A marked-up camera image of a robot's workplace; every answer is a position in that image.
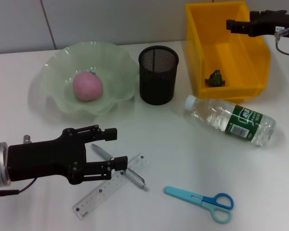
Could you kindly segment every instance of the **pink ball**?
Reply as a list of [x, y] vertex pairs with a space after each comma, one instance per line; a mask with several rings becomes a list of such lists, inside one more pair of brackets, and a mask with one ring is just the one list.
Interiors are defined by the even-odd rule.
[[86, 71], [75, 76], [73, 90], [80, 100], [95, 100], [103, 94], [103, 84], [99, 77]]

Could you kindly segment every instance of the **scissors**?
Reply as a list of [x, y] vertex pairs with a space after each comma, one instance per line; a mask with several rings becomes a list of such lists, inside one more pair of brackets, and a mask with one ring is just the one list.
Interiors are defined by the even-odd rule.
[[[201, 207], [209, 210], [212, 218], [217, 223], [226, 224], [231, 220], [232, 213], [230, 210], [233, 208], [234, 202], [233, 202], [233, 199], [231, 198], [231, 196], [229, 196], [228, 194], [219, 193], [215, 197], [207, 197], [207, 196], [203, 196], [201, 194], [185, 191], [185, 190], [174, 188], [171, 186], [166, 186], [164, 188], [164, 193], [167, 195], [176, 197], [178, 199], [187, 201], [189, 203], [201, 206]], [[217, 198], [219, 198], [221, 196], [227, 197], [230, 200], [231, 205], [226, 206], [226, 205], [222, 205], [222, 204], [218, 203]], [[215, 215], [216, 210], [227, 213], [228, 218], [225, 220], [218, 219], [217, 216]]]

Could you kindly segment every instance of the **yellow plastic bin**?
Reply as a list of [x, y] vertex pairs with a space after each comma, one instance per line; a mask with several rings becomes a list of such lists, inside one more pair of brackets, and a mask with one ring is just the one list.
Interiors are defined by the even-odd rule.
[[[201, 99], [241, 102], [267, 86], [271, 54], [262, 37], [231, 34], [226, 20], [250, 20], [245, 2], [187, 4], [187, 57], [195, 94]], [[209, 87], [205, 79], [221, 70], [224, 87]]]

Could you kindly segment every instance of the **tile grout line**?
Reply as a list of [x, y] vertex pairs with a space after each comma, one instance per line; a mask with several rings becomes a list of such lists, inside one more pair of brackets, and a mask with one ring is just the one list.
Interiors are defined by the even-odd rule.
[[39, 0], [39, 2], [40, 2], [40, 5], [41, 5], [41, 7], [43, 9], [44, 18], [46, 20], [46, 24], [47, 24], [47, 27], [48, 27], [49, 34], [50, 34], [50, 36], [52, 38], [53, 47], [56, 50], [57, 46], [56, 46], [56, 43], [54, 42], [54, 39], [53, 39], [52, 29], [50, 28], [50, 25], [49, 25], [49, 21], [48, 21], [47, 14], [46, 14], [46, 11], [45, 11], [45, 8], [44, 8], [43, 0]]

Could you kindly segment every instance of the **white tiled wall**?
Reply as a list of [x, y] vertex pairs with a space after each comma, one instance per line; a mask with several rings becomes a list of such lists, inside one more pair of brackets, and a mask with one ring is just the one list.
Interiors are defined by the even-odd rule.
[[50, 49], [39, 0], [0, 0], [0, 53]]
[[[41, 0], [0, 0], [0, 53], [54, 49]], [[212, 0], [43, 0], [57, 48], [185, 39], [188, 2]], [[289, 0], [246, 0], [250, 10], [288, 10]]]

